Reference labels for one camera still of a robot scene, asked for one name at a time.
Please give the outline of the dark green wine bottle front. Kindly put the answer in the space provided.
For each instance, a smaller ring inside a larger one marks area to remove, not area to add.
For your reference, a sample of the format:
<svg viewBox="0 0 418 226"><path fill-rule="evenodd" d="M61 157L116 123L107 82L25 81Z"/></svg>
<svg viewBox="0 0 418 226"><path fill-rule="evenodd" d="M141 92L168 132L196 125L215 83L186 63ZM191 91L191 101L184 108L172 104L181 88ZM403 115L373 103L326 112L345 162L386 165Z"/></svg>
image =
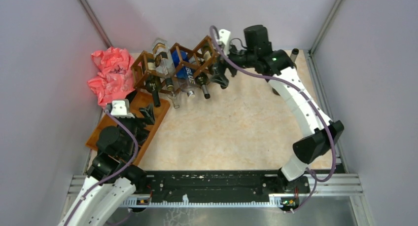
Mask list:
<svg viewBox="0 0 418 226"><path fill-rule="evenodd" d="M196 77L193 77L195 72L194 69L186 67L187 81L189 82L189 90L187 91L188 98L195 97L195 89L199 87L203 92L204 98L209 99L210 93L208 91L207 82L209 80L208 76L205 73L199 73Z"/></svg>

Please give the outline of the dark green wine bottle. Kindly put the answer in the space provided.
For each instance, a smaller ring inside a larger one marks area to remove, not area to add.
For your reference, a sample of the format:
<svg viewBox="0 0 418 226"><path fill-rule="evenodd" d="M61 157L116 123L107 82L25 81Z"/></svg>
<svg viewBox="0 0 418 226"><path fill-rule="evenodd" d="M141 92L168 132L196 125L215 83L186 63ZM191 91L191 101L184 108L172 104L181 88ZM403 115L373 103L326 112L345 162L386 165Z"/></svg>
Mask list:
<svg viewBox="0 0 418 226"><path fill-rule="evenodd" d="M212 52L211 52L211 49L210 49L210 46L209 46L208 43L203 45L203 47L201 48L201 52L203 54L205 62L207 62L212 57ZM216 62L217 62L217 58L214 58L214 59L212 59L211 64L208 65L208 70L209 70L209 73L211 75L214 75L214 73L215 73L214 66L215 66Z"/></svg>
<svg viewBox="0 0 418 226"><path fill-rule="evenodd" d="M188 98L195 97L195 89L199 87L203 92L204 98L209 99L210 93L208 91L207 82L209 80L208 76L205 73L199 73L196 77L193 77L195 72L194 69L186 67L187 81L189 82L189 90L187 91Z"/></svg>

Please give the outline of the blue square glass bottle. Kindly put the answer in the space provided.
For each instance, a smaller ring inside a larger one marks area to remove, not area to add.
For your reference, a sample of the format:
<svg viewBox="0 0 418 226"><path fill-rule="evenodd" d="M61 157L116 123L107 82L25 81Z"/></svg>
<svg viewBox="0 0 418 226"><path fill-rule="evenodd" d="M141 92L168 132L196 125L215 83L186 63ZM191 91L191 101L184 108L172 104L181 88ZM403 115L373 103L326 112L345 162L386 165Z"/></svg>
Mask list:
<svg viewBox="0 0 418 226"><path fill-rule="evenodd" d="M189 62L189 59L187 58L187 54L184 51L180 51L181 57L183 61ZM174 51L172 53L172 59L174 62L174 65L177 67L180 63L178 52ZM183 66L176 74L176 77L178 79L178 84L182 92L185 92L187 94L187 91L189 90L189 82L187 81L187 74L186 74L186 68L187 66Z"/></svg>

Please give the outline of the clear glass bottle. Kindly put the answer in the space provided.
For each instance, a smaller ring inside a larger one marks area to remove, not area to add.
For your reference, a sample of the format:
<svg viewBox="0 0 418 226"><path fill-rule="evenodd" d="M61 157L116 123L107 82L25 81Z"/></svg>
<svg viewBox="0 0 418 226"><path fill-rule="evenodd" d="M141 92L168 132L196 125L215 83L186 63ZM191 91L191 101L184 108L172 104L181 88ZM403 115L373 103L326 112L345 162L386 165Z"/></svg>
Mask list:
<svg viewBox="0 0 418 226"><path fill-rule="evenodd" d="M175 91L174 85L173 84L167 85L167 90L169 91L169 93L167 94L167 97L171 100L173 104L173 108L178 109L180 107L180 103L179 103L178 94Z"/></svg>

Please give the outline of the clear labelled liquor bottle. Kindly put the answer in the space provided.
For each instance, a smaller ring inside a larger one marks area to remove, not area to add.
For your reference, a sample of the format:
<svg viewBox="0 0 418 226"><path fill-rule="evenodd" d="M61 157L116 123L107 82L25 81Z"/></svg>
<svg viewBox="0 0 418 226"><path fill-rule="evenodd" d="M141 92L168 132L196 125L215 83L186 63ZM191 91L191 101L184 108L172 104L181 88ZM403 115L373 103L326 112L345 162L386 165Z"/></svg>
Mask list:
<svg viewBox="0 0 418 226"><path fill-rule="evenodd" d="M170 92L174 92L174 81L172 77L175 75L175 67L168 42L162 38L156 38L152 45L152 53L156 72L164 76L167 89Z"/></svg>

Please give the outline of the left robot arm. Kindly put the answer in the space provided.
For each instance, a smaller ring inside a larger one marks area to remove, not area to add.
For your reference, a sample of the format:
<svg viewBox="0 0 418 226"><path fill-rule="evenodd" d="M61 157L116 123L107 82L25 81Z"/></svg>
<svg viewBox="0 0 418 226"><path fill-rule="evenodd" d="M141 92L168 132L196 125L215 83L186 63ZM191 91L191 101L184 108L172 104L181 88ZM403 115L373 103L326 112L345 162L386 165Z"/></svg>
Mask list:
<svg viewBox="0 0 418 226"><path fill-rule="evenodd" d="M105 115L116 122L105 127L96 142L98 154L87 171L82 188L63 216L61 226L105 226L132 194L141 194L134 205L147 207L153 191L144 170L133 164L155 123L154 108L140 108L141 117L129 111L127 100L108 104Z"/></svg>

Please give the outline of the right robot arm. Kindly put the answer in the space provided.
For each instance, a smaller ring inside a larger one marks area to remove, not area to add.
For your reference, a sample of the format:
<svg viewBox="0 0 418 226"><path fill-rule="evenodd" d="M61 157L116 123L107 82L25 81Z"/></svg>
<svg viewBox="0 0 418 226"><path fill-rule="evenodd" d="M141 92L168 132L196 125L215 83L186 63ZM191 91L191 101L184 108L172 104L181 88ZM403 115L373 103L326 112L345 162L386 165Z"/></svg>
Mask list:
<svg viewBox="0 0 418 226"><path fill-rule="evenodd" d="M344 131L341 121L333 121L316 104L298 76L295 59L284 50L273 50L268 30L263 25L244 29L245 46L237 50L231 43L228 30L209 29L211 43L219 58L213 66L212 82L223 87L229 84L226 69L232 76L237 72L264 79L285 101L296 118L302 132L302 139L293 144L293 155L279 169L278 188L291 192L297 186L297 179L309 172L310 165L327 152L332 153L330 174L336 169L335 145Z"/></svg>

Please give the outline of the wooden compartment tray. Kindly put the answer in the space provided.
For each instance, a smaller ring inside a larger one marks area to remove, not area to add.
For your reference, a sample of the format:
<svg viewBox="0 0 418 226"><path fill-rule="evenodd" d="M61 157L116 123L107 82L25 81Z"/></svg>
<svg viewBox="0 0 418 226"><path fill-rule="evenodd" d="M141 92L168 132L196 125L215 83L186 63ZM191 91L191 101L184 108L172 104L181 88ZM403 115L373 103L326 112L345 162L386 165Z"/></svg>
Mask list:
<svg viewBox="0 0 418 226"><path fill-rule="evenodd" d="M138 92L136 96L133 98L132 102L130 103L130 111L135 114L137 117L143 117L143 115L139 112L139 108L146 108L149 104L152 106L154 110L155 116L155 124L147 125L145 130L149 131L149 135L147 139L140 145L139 152L137 154L136 159L133 161L134 165L139 165L141 162L146 150L150 146L152 139L154 138L158 128L160 127L165 115L167 114L168 109L170 108L170 103L167 100L161 99L161 106L155 108L153 106L153 99L150 94L144 92ZM100 119L97 127L94 129L93 133L87 140L85 146L91 149L92 151L97 151L98 148L96 147L96 142L99 139L100 132L108 126L116 126L116 123L106 114Z"/></svg>

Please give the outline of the pink plastic bag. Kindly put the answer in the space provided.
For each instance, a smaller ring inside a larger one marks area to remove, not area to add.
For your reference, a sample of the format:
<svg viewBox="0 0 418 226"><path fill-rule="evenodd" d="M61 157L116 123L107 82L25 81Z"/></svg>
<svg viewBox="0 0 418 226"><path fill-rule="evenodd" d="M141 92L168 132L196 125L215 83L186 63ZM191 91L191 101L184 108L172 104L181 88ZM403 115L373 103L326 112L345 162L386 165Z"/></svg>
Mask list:
<svg viewBox="0 0 418 226"><path fill-rule="evenodd" d="M91 54L91 60L99 71L87 85L97 96L100 107L104 108L113 100L125 99L134 91L131 66L135 60L127 49L97 50Z"/></svg>

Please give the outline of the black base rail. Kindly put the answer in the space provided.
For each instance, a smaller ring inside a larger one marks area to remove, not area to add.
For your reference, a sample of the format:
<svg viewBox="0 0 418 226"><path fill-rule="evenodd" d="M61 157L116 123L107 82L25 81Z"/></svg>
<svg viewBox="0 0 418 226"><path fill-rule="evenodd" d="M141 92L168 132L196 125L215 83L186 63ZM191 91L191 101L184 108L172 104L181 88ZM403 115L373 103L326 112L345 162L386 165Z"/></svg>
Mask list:
<svg viewBox="0 0 418 226"><path fill-rule="evenodd" d="M356 174L334 174L316 182L305 174L283 189L273 171L151 171L145 187L125 196L124 208L297 209L311 197L361 196Z"/></svg>

